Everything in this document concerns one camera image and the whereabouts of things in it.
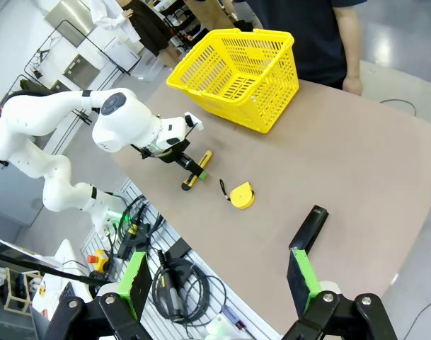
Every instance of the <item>person's hand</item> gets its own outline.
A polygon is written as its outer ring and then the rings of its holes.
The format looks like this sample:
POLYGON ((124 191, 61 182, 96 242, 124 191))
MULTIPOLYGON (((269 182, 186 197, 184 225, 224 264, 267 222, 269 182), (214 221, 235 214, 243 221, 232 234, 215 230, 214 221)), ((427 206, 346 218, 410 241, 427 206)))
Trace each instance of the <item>person's hand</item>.
POLYGON ((363 84, 359 76, 347 76, 343 82, 343 91, 350 94, 361 96, 363 93, 363 84))
POLYGON ((133 9, 127 9, 126 11, 123 11, 122 16, 124 16, 126 19, 130 18, 133 16, 133 9))

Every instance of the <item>person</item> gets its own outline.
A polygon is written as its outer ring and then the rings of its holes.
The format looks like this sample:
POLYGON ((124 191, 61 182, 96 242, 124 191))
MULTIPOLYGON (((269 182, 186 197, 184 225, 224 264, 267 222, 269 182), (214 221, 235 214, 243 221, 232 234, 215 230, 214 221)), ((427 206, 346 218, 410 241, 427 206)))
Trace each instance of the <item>person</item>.
POLYGON ((250 23, 253 28, 264 28, 246 0, 222 0, 222 2, 226 11, 235 13, 238 20, 250 23))
POLYGON ((247 0, 265 29, 290 32, 300 79, 361 96, 360 24, 366 0, 247 0))
POLYGON ((168 67, 179 63, 179 56, 169 43, 172 34, 157 14, 140 0, 91 0, 91 17, 97 26, 122 29, 133 43, 141 41, 168 67))

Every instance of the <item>white shirt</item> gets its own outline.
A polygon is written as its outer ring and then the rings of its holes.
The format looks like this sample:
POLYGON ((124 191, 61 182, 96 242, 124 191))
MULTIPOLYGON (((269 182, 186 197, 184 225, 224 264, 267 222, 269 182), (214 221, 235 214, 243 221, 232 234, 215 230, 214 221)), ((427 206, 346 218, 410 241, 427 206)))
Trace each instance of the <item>white shirt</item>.
POLYGON ((122 29, 133 43, 139 41, 139 35, 130 20, 122 15, 122 7, 116 0, 91 0, 91 17, 94 24, 106 30, 122 29))

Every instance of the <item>brown tabletop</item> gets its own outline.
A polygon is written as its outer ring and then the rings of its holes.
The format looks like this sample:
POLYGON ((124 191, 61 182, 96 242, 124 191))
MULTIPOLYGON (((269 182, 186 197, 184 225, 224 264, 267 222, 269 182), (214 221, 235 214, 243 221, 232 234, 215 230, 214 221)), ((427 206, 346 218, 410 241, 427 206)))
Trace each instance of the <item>brown tabletop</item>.
POLYGON ((281 333, 297 315, 286 280, 287 247, 313 205, 330 213, 309 254, 319 280, 346 297, 382 295, 399 271, 431 205, 431 125, 365 98, 302 81, 267 135, 202 110, 165 84, 154 114, 199 117, 189 136, 195 161, 214 156, 209 176, 184 192, 188 172, 133 148, 116 162, 188 244, 281 333), (250 181, 255 202, 237 210, 219 187, 250 181))

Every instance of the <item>gray floor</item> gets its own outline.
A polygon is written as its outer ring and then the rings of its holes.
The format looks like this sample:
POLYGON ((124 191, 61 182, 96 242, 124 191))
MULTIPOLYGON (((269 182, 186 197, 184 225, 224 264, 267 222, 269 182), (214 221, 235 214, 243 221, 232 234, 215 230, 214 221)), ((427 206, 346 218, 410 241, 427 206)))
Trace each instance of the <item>gray floor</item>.
MULTIPOLYGON (((431 82, 431 0, 369 0, 358 9, 364 31, 364 59, 431 82)), ((375 93, 369 98, 377 99, 385 92, 387 84, 390 87, 404 82, 397 72, 371 69, 368 74, 373 77, 375 72, 382 75, 380 84, 384 90, 377 89, 378 86, 375 85, 371 86, 373 90, 381 93, 375 93)), ((167 75, 168 71, 162 72, 154 83, 139 83, 134 79, 124 78, 118 86, 134 90, 140 100, 144 101, 167 75)), ((409 78, 405 80, 406 84, 412 81, 409 78)), ((400 93, 403 99, 408 97, 405 91, 400 93)), ((431 106, 431 101, 421 101, 431 106)), ((418 109, 424 111, 421 118, 431 122, 431 118, 424 116, 430 108, 422 104, 418 109)), ((125 176, 114 165, 110 156, 92 143, 87 129, 84 126, 83 130, 79 131, 67 150, 67 156, 74 164, 73 182, 90 181, 104 190, 114 190, 125 180, 125 176)), ((66 237, 78 249, 90 228, 89 218, 82 212, 70 210, 55 213, 43 210, 36 223, 25 231, 16 243, 41 254, 53 254, 61 240, 66 237)), ((384 304, 399 339, 403 339, 418 312, 430 301, 431 209, 399 277, 384 296, 384 304)), ((411 339, 431 340, 431 307, 415 324, 407 338, 411 339)))

